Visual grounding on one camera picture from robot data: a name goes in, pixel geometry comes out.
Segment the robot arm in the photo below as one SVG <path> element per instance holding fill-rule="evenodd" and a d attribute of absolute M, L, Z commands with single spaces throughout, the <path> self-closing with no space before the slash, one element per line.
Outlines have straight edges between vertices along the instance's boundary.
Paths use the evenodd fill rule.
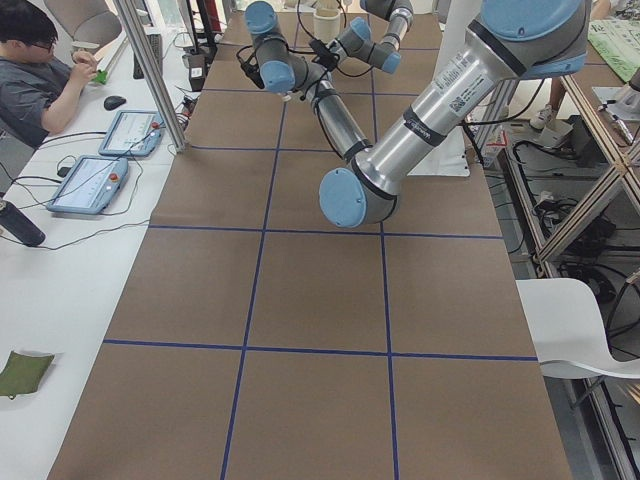
<path fill-rule="evenodd" d="M 381 139 L 370 143 L 334 89 L 331 73 L 347 58 L 394 72 L 413 8 L 408 1 L 360 5 L 387 21 L 382 41 L 373 42 L 368 24 L 355 18 L 329 44 L 315 46 L 312 61 L 289 50 L 269 3 L 255 1 L 244 14 L 257 62 L 256 85 L 308 100 L 345 162 L 327 173 L 319 187 L 324 216 L 342 228 L 389 218 L 407 174 L 500 82 L 571 74 L 586 59 L 590 2 L 484 1 L 465 29 L 463 48 Z"/>
<path fill-rule="evenodd" d="M 374 41 L 369 24 L 363 18 L 356 17 L 328 44 L 328 49 L 339 63 L 346 58 L 355 58 L 370 67 L 393 74 L 401 62 L 401 41 L 413 23 L 412 3 L 409 0 L 362 0 L 360 7 L 388 22 L 383 37 Z"/>

